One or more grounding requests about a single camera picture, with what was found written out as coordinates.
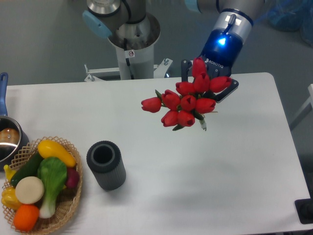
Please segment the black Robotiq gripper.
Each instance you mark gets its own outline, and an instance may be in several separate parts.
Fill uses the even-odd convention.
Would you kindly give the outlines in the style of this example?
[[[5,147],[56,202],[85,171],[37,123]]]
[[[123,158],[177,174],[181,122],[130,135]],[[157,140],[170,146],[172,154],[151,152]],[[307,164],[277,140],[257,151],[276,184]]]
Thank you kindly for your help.
[[[208,66],[210,78],[230,76],[232,67],[252,29],[253,20],[240,10],[227,8],[223,10],[210,33],[200,57]],[[193,63],[183,59],[180,64],[181,81],[188,82],[188,72]],[[217,103],[221,103],[239,86],[235,79],[229,87],[214,96]]]

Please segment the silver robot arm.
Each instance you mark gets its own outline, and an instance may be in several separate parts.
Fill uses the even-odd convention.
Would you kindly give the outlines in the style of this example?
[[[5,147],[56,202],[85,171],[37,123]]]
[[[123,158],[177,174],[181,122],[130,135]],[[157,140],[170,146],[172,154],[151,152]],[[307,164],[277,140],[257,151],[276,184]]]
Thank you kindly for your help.
[[[262,0],[187,0],[185,6],[204,13],[215,7],[219,17],[200,57],[212,81],[230,76],[261,8]],[[89,0],[83,20],[98,37],[116,49],[123,80],[164,77],[167,65],[154,67],[154,45],[160,36],[157,19],[143,0]]]

